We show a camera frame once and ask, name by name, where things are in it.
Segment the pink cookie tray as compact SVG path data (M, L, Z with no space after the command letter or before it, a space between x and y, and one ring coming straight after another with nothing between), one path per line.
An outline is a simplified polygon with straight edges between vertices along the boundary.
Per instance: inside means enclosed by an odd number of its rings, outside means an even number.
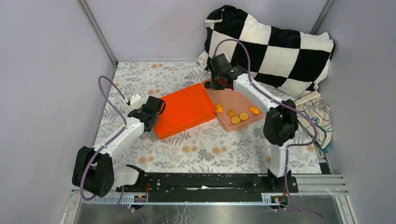
M210 81L210 79L208 78L201 82L203 87L206 81ZM215 111L215 115L220 125L226 132L240 130L243 127L247 127L254 122L264 119L265 117L262 112L259 115L252 114L248 109L250 106L254 106L254 104L242 94L234 90L225 89L216 91L212 90L211 88L206 89L205 87L204 90L206 91L213 105L216 105L216 103L222 104L224 109L223 112L218 113L217 111ZM227 115L228 110L234 110L236 116L239 116L239 114L242 112L246 112L249 115L249 119L246 121L241 121L239 124L233 125L231 123L231 117Z

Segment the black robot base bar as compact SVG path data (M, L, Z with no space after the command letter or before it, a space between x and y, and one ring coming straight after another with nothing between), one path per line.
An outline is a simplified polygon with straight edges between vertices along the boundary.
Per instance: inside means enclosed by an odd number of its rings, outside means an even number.
M297 193L291 173L272 174L145 173L127 193L142 193L150 203L249 203L260 202L263 193Z

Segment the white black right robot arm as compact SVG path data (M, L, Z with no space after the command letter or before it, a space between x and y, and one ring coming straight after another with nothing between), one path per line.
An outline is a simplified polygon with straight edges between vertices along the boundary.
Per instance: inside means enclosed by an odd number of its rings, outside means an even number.
M232 89L249 99L261 112L265 112L263 133L271 144L271 165L269 171L274 176L268 179L269 189L280 192L286 187L284 176L286 146L291 143L298 130L295 104L282 101L260 86L241 66L232 66L224 54L210 60L211 88L213 90Z

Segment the swirl butter cookie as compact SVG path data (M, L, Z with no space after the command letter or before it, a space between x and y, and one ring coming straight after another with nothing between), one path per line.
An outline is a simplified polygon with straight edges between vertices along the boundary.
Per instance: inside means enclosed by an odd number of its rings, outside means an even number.
M235 111L234 111L234 110L228 110L228 111L227 111L227 115L228 115L229 117L233 117L233 116L235 116Z

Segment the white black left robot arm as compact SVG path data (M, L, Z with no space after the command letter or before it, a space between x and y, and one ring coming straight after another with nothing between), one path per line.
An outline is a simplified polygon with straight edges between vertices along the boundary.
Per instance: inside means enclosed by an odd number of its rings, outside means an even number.
M80 194L88 191L104 197L110 190L128 186L138 192L144 188L144 170L134 165L114 168L113 160L143 133L150 132L166 107L164 100L138 94L129 101L132 110L124 117L124 124L112 136L93 147L79 149L72 175L72 184L80 188Z

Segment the orange box lid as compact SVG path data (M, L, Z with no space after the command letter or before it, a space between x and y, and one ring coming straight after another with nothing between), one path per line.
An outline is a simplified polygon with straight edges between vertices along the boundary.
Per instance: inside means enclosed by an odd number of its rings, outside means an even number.
M194 84L161 97L165 109L154 127L163 140L215 118L215 108L202 84Z

